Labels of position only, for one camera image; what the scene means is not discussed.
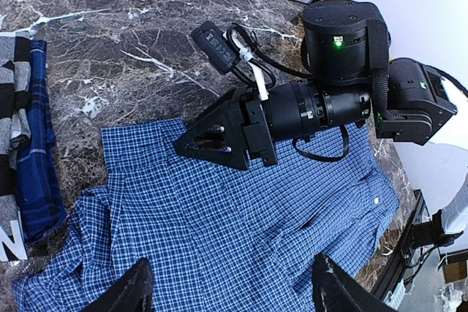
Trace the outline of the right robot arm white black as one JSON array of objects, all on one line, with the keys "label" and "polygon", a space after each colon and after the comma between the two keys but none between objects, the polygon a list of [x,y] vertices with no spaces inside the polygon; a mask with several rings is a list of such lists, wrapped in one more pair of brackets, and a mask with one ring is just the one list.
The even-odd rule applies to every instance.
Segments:
[{"label": "right robot arm white black", "polygon": [[388,27],[376,5],[324,0],[302,12],[303,71],[264,54],[237,24],[207,21],[191,34],[220,74],[241,82],[200,115],[173,144],[180,156],[247,170],[252,159],[277,163],[275,144],[308,142],[373,118],[376,136],[425,145],[456,113],[442,81],[448,74],[411,58],[393,59]]}]

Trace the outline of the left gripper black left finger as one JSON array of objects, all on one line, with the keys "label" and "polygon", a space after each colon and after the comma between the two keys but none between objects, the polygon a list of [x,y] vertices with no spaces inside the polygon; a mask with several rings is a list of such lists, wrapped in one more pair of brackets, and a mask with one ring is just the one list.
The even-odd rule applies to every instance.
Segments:
[{"label": "left gripper black left finger", "polygon": [[151,264],[141,258],[83,311],[152,311],[153,290]]}]

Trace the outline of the black white plaid shirt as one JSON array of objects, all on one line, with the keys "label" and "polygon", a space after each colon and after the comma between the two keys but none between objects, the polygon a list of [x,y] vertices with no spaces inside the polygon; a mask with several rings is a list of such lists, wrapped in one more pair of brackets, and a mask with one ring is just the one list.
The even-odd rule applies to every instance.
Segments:
[{"label": "black white plaid shirt", "polygon": [[17,155],[31,130],[29,103],[31,41],[18,34],[1,34],[1,261],[27,260],[16,201]]}]

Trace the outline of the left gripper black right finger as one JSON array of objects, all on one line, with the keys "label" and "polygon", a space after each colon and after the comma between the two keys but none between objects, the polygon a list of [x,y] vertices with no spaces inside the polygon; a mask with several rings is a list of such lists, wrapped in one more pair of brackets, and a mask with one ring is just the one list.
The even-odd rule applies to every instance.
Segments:
[{"label": "left gripper black right finger", "polygon": [[313,301],[316,311],[391,312],[323,252],[314,257]]}]

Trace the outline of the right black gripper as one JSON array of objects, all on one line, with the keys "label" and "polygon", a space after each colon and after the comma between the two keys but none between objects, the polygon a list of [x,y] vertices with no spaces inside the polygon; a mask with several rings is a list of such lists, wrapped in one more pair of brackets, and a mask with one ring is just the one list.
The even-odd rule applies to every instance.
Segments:
[{"label": "right black gripper", "polygon": [[249,158],[264,166],[278,162],[259,94],[234,88],[199,114],[173,147],[177,155],[247,170]]}]

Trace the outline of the blue checked long sleeve shirt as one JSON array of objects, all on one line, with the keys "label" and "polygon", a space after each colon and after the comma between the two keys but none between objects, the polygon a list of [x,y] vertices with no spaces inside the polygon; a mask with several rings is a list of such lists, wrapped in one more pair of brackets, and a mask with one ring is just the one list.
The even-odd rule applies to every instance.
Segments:
[{"label": "blue checked long sleeve shirt", "polygon": [[399,207],[366,128],[340,162],[276,146],[247,171],[176,155],[180,119],[102,130],[108,183],[77,198],[63,249],[14,282],[20,311],[80,311],[140,258],[155,311],[313,311],[319,252],[356,275]]}]

